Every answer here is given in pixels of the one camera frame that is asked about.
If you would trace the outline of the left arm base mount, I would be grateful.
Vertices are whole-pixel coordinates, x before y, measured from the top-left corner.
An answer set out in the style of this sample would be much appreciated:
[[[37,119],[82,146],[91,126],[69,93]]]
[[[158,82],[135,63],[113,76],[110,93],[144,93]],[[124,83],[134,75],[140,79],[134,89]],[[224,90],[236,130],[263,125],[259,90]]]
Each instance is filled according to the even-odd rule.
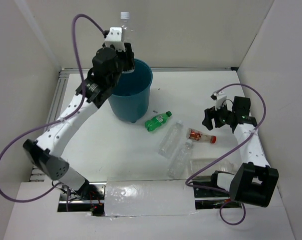
[[[95,217],[105,215],[105,181],[91,182],[89,190],[84,196],[76,194],[65,185],[61,185],[57,189],[60,191],[58,213],[86,212]]]

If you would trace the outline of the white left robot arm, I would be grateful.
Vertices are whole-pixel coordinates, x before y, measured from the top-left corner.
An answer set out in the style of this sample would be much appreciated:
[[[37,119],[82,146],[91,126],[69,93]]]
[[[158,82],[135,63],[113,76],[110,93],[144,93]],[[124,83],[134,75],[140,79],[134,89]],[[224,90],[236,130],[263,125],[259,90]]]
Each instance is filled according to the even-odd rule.
[[[111,96],[123,72],[133,71],[134,53],[131,44],[124,50],[102,47],[92,59],[93,66],[84,80],[85,88],[78,87],[58,123],[48,128],[36,140],[26,140],[23,148],[31,161],[51,180],[59,181],[71,189],[77,199],[87,199],[94,188],[75,171],[61,155],[73,135]]]

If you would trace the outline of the red label drink bottle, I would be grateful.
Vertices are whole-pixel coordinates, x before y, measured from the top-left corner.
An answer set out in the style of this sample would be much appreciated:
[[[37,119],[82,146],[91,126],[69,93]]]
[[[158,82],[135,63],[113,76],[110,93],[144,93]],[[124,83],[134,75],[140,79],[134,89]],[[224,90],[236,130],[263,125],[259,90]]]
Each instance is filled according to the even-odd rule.
[[[203,142],[214,144],[217,141],[217,137],[214,135],[205,134],[199,130],[189,128],[186,133],[186,138],[192,140],[193,142]]]

